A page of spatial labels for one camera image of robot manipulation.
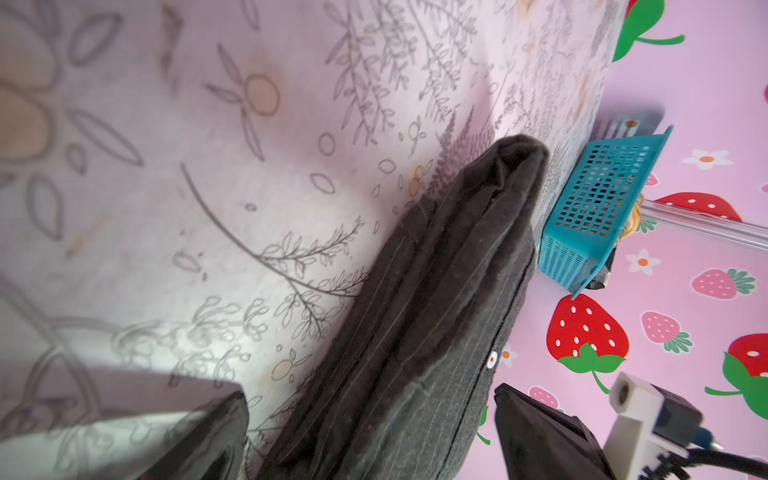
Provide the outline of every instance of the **black cloth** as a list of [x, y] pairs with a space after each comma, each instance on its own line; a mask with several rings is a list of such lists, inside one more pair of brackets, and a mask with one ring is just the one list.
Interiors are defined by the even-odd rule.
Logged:
[[534, 268], [547, 149], [518, 135], [422, 198], [374, 264], [257, 478], [452, 478]]
[[496, 431], [509, 480], [614, 480], [598, 441], [578, 417], [506, 383], [494, 394]]

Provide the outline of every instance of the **pink strawberry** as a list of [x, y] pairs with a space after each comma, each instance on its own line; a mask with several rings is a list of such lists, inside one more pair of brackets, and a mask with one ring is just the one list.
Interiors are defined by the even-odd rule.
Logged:
[[548, 407], [552, 407], [555, 410], [558, 409], [558, 399], [556, 399], [554, 395], [552, 395], [550, 392], [547, 392], [540, 386], [532, 386], [531, 389], [528, 390], [528, 396], [533, 400], [538, 400]]
[[755, 288], [755, 279], [746, 271], [738, 271], [735, 268], [727, 272], [712, 269], [697, 276], [691, 286], [698, 293], [712, 296], [720, 300], [731, 300], [738, 293], [749, 295]]
[[689, 353], [694, 346], [688, 332], [681, 332], [680, 323], [674, 318], [659, 312], [646, 312], [641, 319], [645, 336], [653, 343], [663, 343], [668, 352]]

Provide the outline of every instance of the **gray fabric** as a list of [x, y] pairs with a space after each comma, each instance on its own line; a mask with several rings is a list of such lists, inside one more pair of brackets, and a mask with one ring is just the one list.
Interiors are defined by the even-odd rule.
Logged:
[[548, 152], [497, 141], [384, 246], [257, 478], [452, 478], [533, 269]]

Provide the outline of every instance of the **pink wallpaper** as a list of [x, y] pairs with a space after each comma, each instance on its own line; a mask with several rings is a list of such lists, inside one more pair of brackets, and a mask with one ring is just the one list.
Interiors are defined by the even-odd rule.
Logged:
[[[639, 0], [635, 9], [644, 2]], [[632, 44], [612, 64], [604, 104], [661, 104], [660, 126], [674, 125], [649, 200], [696, 192], [717, 195], [744, 222], [768, 226], [768, 2], [668, 0], [642, 37], [678, 45]]]
[[[620, 41], [603, 99], [663, 105], [659, 131], [675, 127], [644, 194], [768, 227], [768, 2], [663, 3], [631, 2], [645, 18]], [[573, 303], [536, 272], [494, 387], [506, 382], [577, 415], [602, 444], [616, 417], [605, 392], [626, 371], [688, 399], [728, 452], [766, 459], [767, 286], [768, 255], [644, 223], [619, 245], [605, 290]], [[574, 372], [583, 365], [594, 374]], [[494, 414], [491, 390], [458, 478], [507, 478]]]
[[[584, 302], [574, 308], [576, 312], [571, 311], [570, 303], [558, 305], [567, 294], [561, 286], [543, 273], [535, 273], [505, 347], [508, 355], [500, 353], [494, 387], [506, 382], [547, 405], [556, 404], [578, 416], [602, 444], [616, 417], [607, 395], [591, 373], [574, 373], [565, 362], [556, 360], [558, 348], [594, 344], [598, 358], [610, 354], [625, 358], [615, 371], [596, 373], [608, 388], [620, 371], [640, 376], [682, 395], [701, 410], [704, 426], [728, 452], [768, 458], [768, 378], [764, 378], [768, 376], [764, 292], [768, 256], [673, 227], [653, 227], [620, 243], [608, 287], [585, 290], [586, 295], [576, 300]], [[731, 269], [736, 270], [732, 272], [735, 280], [728, 274]], [[590, 306], [589, 299], [598, 306]], [[586, 308], [591, 313], [585, 316]], [[612, 326], [610, 331], [599, 328], [604, 315], [615, 322], [606, 320]], [[576, 327], [587, 325], [589, 332], [579, 333], [577, 328], [575, 334], [569, 331], [560, 338], [561, 329], [574, 326], [572, 319], [578, 321]], [[579, 337], [578, 344], [571, 336]], [[731, 346], [743, 337], [746, 339]], [[742, 390], [746, 388], [739, 382], [750, 383], [754, 392], [746, 397], [705, 392], [707, 387], [720, 392], [739, 390], [723, 374], [725, 352], [731, 352], [749, 371], [748, 378], [738, 379], [729, 370], [730, 380]], [[483, 478], [507, 478], [494, 414], [491, 391], [488, 421], [478, 429], [490, 445], [476, 438], [457, 478], [476, 480], [480, 472]], [[714, 468], [690, 472], [696, 480], [745, 479], [736, 472]]]

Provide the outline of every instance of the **white flower pattern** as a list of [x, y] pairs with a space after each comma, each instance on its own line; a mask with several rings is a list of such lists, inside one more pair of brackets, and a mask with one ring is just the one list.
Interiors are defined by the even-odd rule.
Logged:
[[651, 258], [646, 249], [640, 250], [637, 255], [627, 255], [627, 260], [630, 261], [629, 273], [643, 272], [648, 276], [653, 275], [654, 267], [661, 263], [661, 260]]
[[503, 364], [505, 364], [509, 368], [512, 368], [512, 361], [518, 358], [518, 356], [519, 355], [517, 353], [512, 352], [512, 350], [509, 347], [509, 343], [504, 345], [504, 349], [502, 350], [502, 354], [501, 354]]
[[694, 149], [691, 153], [693, 156], [683, 160], [683, 163], [698, 165], [699, 170], [709, 170], [715, 165], [733, 165], [733, 162], [726, 158], [728, 151], [725, 150], [710, 153], [708, 151]]

